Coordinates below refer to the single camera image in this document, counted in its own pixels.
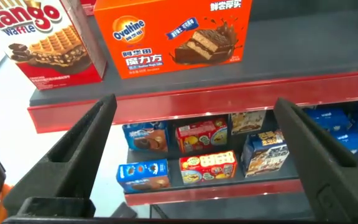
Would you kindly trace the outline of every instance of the cookie image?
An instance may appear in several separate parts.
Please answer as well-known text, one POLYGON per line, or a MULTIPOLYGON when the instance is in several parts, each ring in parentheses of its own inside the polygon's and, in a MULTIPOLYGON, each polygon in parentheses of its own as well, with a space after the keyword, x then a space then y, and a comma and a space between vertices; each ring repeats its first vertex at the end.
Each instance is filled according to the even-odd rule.
POLYGON ((151 143, 150 143, 149 139, 146 139, 146 138, 135 139, 134 145, 135 145, 135 147, 137 147, 139 149, 143 149, 143 150, 147 150, 147 149, 151 148, 151 143))

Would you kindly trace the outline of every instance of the blue box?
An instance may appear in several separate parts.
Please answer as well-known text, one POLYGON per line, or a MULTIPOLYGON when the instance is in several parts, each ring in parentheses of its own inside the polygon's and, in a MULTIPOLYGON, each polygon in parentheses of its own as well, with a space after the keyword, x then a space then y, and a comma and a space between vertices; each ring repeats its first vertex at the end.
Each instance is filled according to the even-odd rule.
POLYGON ((351 122, 339 108, 305 109, 305 113, 329 132, 345 131, 351 127, 351 122))
POLYGON ((358 152, 358 132, 355 131, 338 131, 331 133, 343 146, 353 154, 358 152))
POLYGON ((166 159, 161 159, 119 165, 117 182, 126 193, 137 193, 170 187, 168 162, 166 159))
POLYGON ((248 135, 241 155, 245 177, 279 170, 289 153, 281 130, 248 135))
POLYGON ((168 152, 166 121, 125 124, 122 130, 130 150, 168 152))

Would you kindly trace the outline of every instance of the chocolate image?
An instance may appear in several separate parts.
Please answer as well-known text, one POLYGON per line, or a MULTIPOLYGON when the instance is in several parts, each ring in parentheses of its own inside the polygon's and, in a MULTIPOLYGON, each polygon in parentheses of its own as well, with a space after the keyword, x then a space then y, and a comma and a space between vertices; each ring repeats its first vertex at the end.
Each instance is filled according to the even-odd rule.
POLYGON ((173 60, 180 64, 194 65, 221 63, 231 58, 237 48, 237 34, 233 25, 229 27, 226 21, 221 20, 223 25, 216 29, 196 30, 190 40, 175 49, 173 60))
POLYGON ((150 147, 151 147, 151 143, 150 143, 149 139, 146 139, 146 138, 135 139, 134 144, 139 149, 146 150, 146 149, 150 149, 150 147))
POLYGON ((11 59, 18 62, 26 62, 32 58, 30 51, 24 44, 11 44, 9 48, 12 50, 11 59))
POLYGON ((24 45, 24 44, 11 44, 10 46, 9 46, 9 49, 11 49, 11 50, 18 50, 18 51, 25 51, 25 50, 27 50, 27 46, 26 45, 24 45))

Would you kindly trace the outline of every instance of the tango waffle box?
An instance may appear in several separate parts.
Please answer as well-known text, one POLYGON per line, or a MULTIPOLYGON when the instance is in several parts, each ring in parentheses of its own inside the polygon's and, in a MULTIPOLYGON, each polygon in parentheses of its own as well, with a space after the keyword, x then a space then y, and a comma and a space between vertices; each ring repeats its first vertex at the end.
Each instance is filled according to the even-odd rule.
POLYGON ((184 184, 234 177, 237 168, 234 151, 180 158, 184 184))
POLYGON ((126 193, 169 187, 167 160, 161 159, 120 165, 117 171, 117 181, 126 193))
POLYGON ((122 78, 240 62, 252 0, 98 0, 122 78))
POLYGON ((1 45, 39 89, 101 82, 106 59, 79 1, 0 0, 1 45))
POLYGON ((223 118, 179 127, 175 136, 182 153, 210 149, 227 143, 227 124, 223 118))
POLYGON ((245 176, 279 170, 289 153, 281 130, 248 135, 241 155, 245 176))

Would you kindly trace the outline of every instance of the metal shelf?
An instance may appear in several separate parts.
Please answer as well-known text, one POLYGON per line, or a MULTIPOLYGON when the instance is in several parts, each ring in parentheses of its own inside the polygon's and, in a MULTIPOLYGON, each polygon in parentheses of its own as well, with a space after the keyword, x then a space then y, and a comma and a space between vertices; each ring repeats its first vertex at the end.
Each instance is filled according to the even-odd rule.
POLYGON ((38 133, 67 130, 109 93, 114 124, 261 110, 277 96, 299 105, 358 100, 358 9, 253 20, 240 63, 121 80, 110 61, 102 83, 36 90, 28 110, 38 133))

